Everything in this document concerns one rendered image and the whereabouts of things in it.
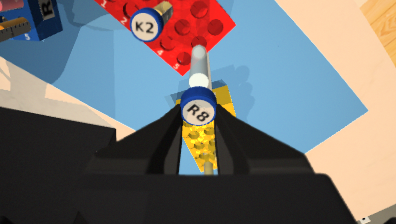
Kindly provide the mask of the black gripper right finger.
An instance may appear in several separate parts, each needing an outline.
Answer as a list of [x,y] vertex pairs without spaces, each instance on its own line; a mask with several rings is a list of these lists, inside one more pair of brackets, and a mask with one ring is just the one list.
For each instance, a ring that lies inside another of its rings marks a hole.
[[214,139],[218,174],[316,173],[306,154],[236,118],[220,104]]

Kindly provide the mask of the light blue mat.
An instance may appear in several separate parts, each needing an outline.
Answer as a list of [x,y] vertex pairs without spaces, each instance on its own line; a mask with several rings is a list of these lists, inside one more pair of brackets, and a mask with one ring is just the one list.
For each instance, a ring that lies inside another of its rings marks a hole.
[[[212,90],[236,117],[307,153],[369,110],[275,0],[216,0],[236,26],[210,51]],[[94,0],[56,0],[63,31],[5,40],[0,57],[137,131],[188,89],[182,76]]]

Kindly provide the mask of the blue tube rack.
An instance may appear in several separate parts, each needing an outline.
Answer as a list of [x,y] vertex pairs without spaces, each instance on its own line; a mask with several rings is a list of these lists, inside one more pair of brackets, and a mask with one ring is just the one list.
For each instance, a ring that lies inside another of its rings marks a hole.
[[7,20],[24,17],[31,25],[31,31],[10,40],[42,41],[63,31],[56,0],[23,0],[23,2],[23,8],[0,13],[0,23],[3,22],[3,17]]

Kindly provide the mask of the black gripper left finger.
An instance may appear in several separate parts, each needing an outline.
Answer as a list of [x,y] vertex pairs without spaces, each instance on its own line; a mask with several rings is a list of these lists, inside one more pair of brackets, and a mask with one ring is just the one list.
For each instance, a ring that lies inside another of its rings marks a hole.
[[82,173],[101,170],[179,174],[182,134],[183,119],[177,104],[156,121],[93,153]]

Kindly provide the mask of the red rack with round wells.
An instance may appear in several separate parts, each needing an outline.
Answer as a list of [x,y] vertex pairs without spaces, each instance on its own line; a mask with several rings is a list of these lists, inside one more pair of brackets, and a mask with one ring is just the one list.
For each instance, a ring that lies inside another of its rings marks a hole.
[[164,26],[163,32],[155,41],[143,43],[181,75],[184,75],[190,69],[189,60],[191,59],[191,51],[194,46],[202,45],[208,52],[236,26],[216,0],[94,1],[129,31],[131,31],[129,26],[130,18],[135,11],[144,7],[152,8],[162,1],[169,2],[174,11],[172,17]]

